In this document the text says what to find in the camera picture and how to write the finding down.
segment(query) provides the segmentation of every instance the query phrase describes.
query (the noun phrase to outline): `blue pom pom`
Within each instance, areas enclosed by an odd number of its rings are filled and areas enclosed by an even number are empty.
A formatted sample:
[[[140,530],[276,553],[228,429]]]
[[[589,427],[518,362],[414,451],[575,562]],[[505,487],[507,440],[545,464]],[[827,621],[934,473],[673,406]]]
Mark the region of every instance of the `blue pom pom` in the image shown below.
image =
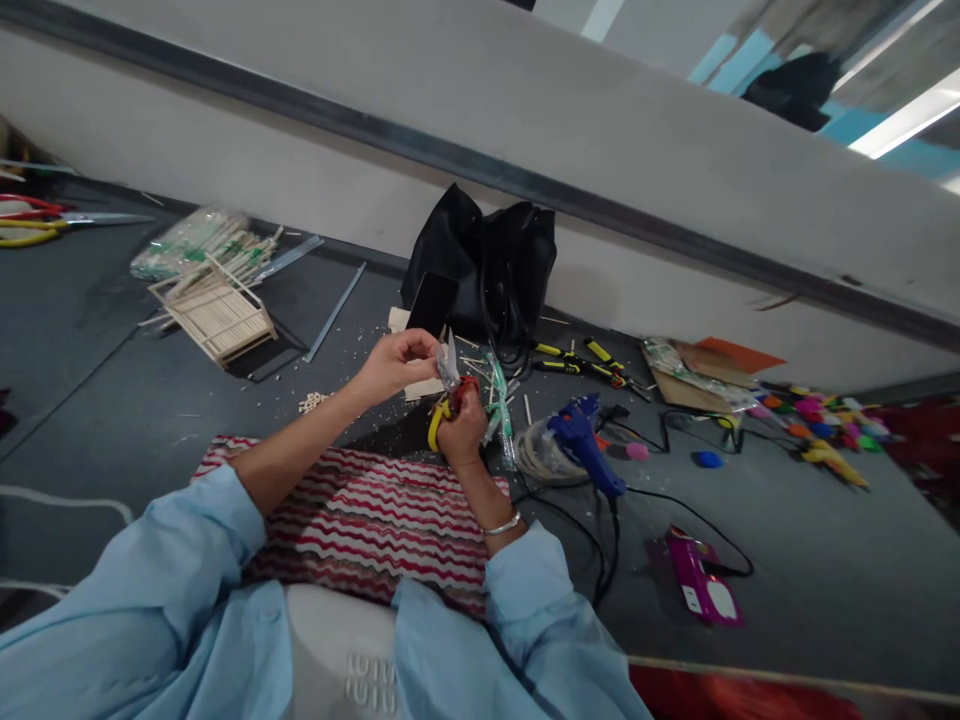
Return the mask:
[[[833,428],[826,423],[810,423],[810,432],[824,439],[833,437]]]
[[[704,468],[723,467],[723,458],[717,455],[715,452],[710,452],[709,450],[701,450],[700,452],[694,453],[693,456],[700,467],[704,467]]]

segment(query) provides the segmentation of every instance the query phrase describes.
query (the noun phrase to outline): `orange paper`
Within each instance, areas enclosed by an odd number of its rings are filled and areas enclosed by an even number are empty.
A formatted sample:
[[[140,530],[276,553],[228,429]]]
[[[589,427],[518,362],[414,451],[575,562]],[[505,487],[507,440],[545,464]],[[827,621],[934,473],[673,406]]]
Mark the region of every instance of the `orange paper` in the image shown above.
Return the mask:
[[[697,347],[707,348],[713,350],[714,352],[721,353],[727,357],[733,359],[737,365],[743,368],[745,373],[753,374],[760,372],[761,370],[766,370],[767,368],[776,367],[777,365],[786,364],[786,360],[782,358],[775,357],[773,355],[767,355],[766,353],[758,352],[757,350],[751,350],[748,347],[743,345],[737,345],[736,343],[729,342],[727,340],[721,340],[720,338],[709,337],[706,340],[701,340],[697,343]]]

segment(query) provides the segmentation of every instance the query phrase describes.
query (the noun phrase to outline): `pink pom pom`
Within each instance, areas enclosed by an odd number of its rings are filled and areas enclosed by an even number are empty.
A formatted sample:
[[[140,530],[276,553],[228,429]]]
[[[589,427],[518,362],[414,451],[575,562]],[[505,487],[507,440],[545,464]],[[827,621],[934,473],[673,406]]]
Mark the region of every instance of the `pink pom pom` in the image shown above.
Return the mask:
[[[650,448],[648,448],[643,443],[630,443],[627,445],[627,455],[629,455],[634,460],[639,460],[643,462],[644,460],[649,459],[650,457]]]

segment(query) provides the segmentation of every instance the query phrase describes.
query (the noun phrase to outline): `light blue shirt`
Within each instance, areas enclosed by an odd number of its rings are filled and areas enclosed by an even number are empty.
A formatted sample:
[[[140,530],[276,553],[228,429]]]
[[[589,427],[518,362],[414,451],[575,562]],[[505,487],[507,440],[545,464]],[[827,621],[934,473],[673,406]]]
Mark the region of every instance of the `light blue shirt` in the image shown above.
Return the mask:
[[[64,600],[0,636],[0,716],[283,717],[293,693],[283,589],[240,587],[264,541],[229,466],[155,500]],[[488,563],[486,582],[489,634],[401,582],[404,717],[650,717],[539,523]]]

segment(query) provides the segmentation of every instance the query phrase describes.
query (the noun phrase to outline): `glue gun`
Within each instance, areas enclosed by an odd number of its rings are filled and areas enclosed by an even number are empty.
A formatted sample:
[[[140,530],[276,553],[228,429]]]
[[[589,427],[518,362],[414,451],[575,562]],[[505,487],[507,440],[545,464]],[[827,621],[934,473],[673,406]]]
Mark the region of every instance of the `glue gun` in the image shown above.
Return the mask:
[[[600,492],[607,497],[619,497],[627,491],[626,483],[610,469],[593,432],[593,417],[599,410],[599,395],[583,395],[550,418],[547,428],[553,431],[560,447],[587,471]]]

